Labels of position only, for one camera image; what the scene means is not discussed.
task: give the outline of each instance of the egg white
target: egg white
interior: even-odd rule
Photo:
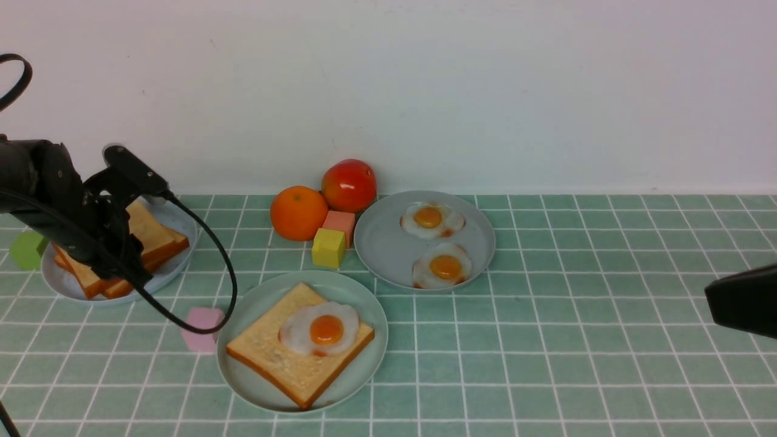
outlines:
[[[316,344],[310,338],[311,323],[325,315],[335,316],[343,323],[343,337],[335,344]],[[337,355],[345,352],[354,343],[359,323],[359,314],[352,306],[337,302],[303,306],[286,319],[280,328],[278,339],[284,347],[301,355],[311,355],[314,351]]]
[[[429,268],[431,261],[440,255],[451,255],[462,265],[462,273],[457,278],[443,279]],[[458,244],[440,243],[422,253],[413,264],[413,284],[417,288],[446,288],[469,279],[472,274],[472,260]]]
[[[416,220],[413,217],[416,215],[418,210],[424,207],[432,207],[440,211],[442,214],[442,221],[440,222],[440,225],[434,228],[424,228],[416,223]],[[452,210],[448,206],[435,203],[412,204],[405,210],[405,213],[399,220],[399,225],[402,226],[402,229],[404,229],[405,232],[421,239],[439,238],[443,236],[446,231],[450,231],[450,235],[453,235],[458,230],[463,228],[464,224],[465,219],[463,215]]]

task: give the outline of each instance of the yellow cube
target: yellow cube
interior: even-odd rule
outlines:
[[[320,228],[313,239],[313,264],[321,267],[340,268],[345,256],[345,233]]]

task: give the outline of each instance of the orange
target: orange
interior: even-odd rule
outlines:
[[[329,206],[318,191],[308,187],[289,187],[273,199],[270,221],[278,235],[294,241],[308,241],[324,224]]]

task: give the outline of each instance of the green cube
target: green cube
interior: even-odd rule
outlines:
[[[40,259],[44,255],[48,240],[38,232],[22,232],[11,245],[11,258],[22,270],[40,268]]]

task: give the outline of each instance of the black object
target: black object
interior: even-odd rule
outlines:
[[[715,323],[777,339],[777,264],[713,281],[704,294]]]
[[[0,112],[30,84],[32,67],[17,54],[0,54],[0,64],[21,61],[22,77],[0,97]],[[224,246],[210,228],[170,191],[167,181],[121,145],[103,150],[107,168],[81,181],[67,148],[46,140],[9,141],[0,135],[0,214],[10,213],[102,279],[123,278],[168,320],[195,334],[211,334],[227,323],[235,309],[238,283]],[[130,234],[126,207],[140,196],[153,204],[170,201],[181,208],[213,240],[232,280],[232,297],[223,320],[215,327],[193,327],[157,302],[144,286],[153,277],[141,261],[143,245]],[[18,437],[0,402],[0,423],[10,437]]]

